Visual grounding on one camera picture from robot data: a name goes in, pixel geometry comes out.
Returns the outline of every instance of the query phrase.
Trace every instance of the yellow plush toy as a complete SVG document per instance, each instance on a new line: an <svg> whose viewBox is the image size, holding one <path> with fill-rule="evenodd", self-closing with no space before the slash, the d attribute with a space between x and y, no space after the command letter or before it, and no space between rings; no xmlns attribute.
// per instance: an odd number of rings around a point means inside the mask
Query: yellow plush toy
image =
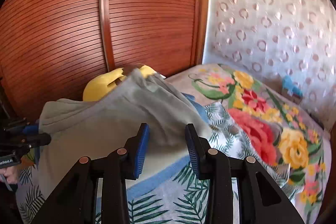
<svg viewBox="0 0 336 224"><path fill-rule="evenodd" d="M145 78L148 75L156 73L156 71L151 67L143 64L136 64L128 65L125 68L118 68L106 74L99 75L86 85L83 92L83 101L92 102L100 100L107 93L116 88L118 84L125 80L127 75L129 75L135 68L138 68L141 71L142 76Z"/></svg>

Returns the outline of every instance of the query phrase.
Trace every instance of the black clamp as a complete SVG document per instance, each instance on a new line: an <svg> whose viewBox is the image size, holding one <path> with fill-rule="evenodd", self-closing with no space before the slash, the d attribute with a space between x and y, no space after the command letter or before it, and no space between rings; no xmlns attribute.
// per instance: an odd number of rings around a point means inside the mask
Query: black clamp
<svg viewBox="0 0 336 224"><path fill-rule="evenodd" d="M205 224L233 223L231 178L237 178L241 224L304 223L292 203L254 157L227 157L198 137L193 124L185 128L193 171L199 180L210 180ZM98 179L104 178L102 224L130 224L125 179L136 180L149 140L143 123L124 148L105 158L82 157L42 205L32 224L94 224Z"/></svg>

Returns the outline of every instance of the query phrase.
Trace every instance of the sliding wardrobe door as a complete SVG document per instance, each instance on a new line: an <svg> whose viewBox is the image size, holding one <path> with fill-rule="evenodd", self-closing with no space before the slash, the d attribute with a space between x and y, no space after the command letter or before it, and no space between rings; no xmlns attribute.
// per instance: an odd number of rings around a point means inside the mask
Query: sliding wardrobe door
<svg viewBox="0 0 336 224"><path fill-rule="evenodd" d="M18 114L39 117L47 101L80 100L106 72L98 0L6 0L0 65Z"/></svg>
<svg viewBox="0 0 336 224"><path fill-rule="evenodd" d="M117 67L143 63L171 75L190 67L196 0L109 0Z"/></svg>

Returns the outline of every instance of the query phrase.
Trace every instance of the bedspread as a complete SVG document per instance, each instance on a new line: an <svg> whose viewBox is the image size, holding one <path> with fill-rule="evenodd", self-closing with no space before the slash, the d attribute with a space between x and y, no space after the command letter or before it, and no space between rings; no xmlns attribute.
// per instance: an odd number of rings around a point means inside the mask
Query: bedspread
<svg viewBox="0 0 336 224"><path fill-rule="evenodd" d="M211 147L228 156L254 156L295 205L305 223L318 215L326 188L331 148L322 129L298 106L248 74L216 64L199 65L167 79L204 106ZM29 223L44 202L36 166L23 170L16 194ZM234 223L239 223L232 179ZM127 189L130 222L203 224L208 181L194 176L189 157ZM100 223L97 200L96 223Z"/></svg>
<svg viewBox="0 0 336 224"><path fill-rule="evenodd" d="M199 65L168 81L201 105L221 102L261 159L277 173L278 184L283 187L286 181L283 190L294 189L289 198L305 223L315 221L330 173L331 148L328 133L304 110L226 65Z"/></svg>

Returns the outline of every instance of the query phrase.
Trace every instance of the blue fabric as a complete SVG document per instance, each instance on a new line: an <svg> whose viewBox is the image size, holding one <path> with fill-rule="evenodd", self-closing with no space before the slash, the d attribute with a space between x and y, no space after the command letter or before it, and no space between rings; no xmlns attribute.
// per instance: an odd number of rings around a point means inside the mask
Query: blue fabric
<svg viewBox="0 0 336 224"><path fill-rule="evenodd" d="M22 130L22 133L25 135L37 135L39 133L39 125L38 124L32 124L29 126L25 126L25 128ZM40 148L34 148L34 155L35 155L35 164L38 167L39 160L40 160Z"/></svg>
<svg viewBox="0 0 336 224"><path fill-rule="evenodd" d="M303 96L302 91L294 85L290 76L286 75L282 80L282 88L288 90L290 93L294 93L300 97Z"/></svg>
<svg viewBox="0 0 336 224"><path fill-rule="evenodd" d="M204 108L195 102L195 96L187 94L187 93L182 93L188 100L189 102L192 103L192 105L196 108L198 114L200 115L200 117L202 118L202 120L206 123L208 123L208 117L207 117L207 113L205 112Z"/></svg>
<svg viewBox="0 0 336 224"><path fill-rule="evenodd" d="M189 156L185 156L179 159L174 164L168 166L166 169L157 173L156 175L137 183L136 185L127 189L127 200L132 200L138 198L146 193L149 193L151 190L157 188L161 183L170 179L177 172L189 162ZM96 201L96 212L101 212L101 198L97 198Z"/></svg>

